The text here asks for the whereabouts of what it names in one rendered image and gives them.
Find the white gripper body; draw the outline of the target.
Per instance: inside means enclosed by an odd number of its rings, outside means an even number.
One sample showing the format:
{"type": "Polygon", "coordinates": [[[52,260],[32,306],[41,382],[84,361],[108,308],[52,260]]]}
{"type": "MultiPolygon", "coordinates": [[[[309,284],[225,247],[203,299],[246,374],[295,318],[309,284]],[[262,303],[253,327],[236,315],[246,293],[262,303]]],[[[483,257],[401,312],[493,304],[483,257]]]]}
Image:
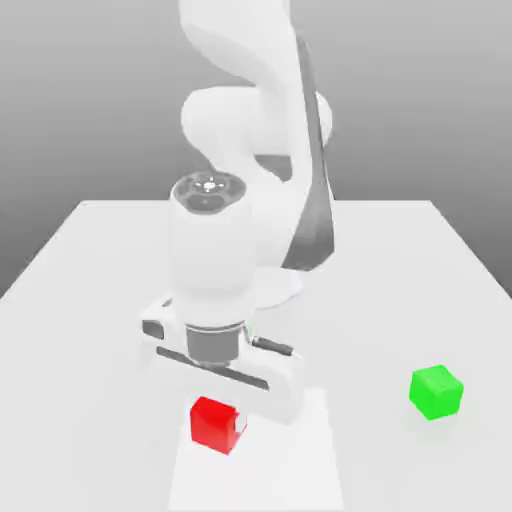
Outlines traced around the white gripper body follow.
{"type": "Polygon", "coordinates": [[[227,366],[205,366],[159,342],[138,347],[143,368],[156,362],[185,393],[204,396],[281,424],[293,423],[304,404],[304,360],[296,350],[276,342],[244,342],[227,366]]]}

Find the small red cube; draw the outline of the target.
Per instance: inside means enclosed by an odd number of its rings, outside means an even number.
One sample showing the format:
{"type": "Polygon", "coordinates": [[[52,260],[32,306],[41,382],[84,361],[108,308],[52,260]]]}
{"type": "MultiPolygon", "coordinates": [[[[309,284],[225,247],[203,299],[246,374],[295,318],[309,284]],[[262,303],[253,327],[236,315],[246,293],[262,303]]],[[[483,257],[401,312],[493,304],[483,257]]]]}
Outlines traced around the small red cube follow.
{"type": "Polygon", "coordinates": [[[237,408],[201,396],[190,409],[191,439],[207,448],[229,455],[240,436],[234,431],[237,408]]]}

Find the small green cube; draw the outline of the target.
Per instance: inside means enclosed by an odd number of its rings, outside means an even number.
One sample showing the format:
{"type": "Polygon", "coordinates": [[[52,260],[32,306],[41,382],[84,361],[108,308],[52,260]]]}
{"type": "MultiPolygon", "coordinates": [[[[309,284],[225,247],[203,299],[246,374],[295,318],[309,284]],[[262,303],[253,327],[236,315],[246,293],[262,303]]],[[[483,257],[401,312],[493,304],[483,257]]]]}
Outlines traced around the small green cube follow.
{"type": "Polygon", "coordinates": [[[428,420],[458,413],[464,384],[444,365],[415,370],[412,373],[409,400],[428,420]]]}

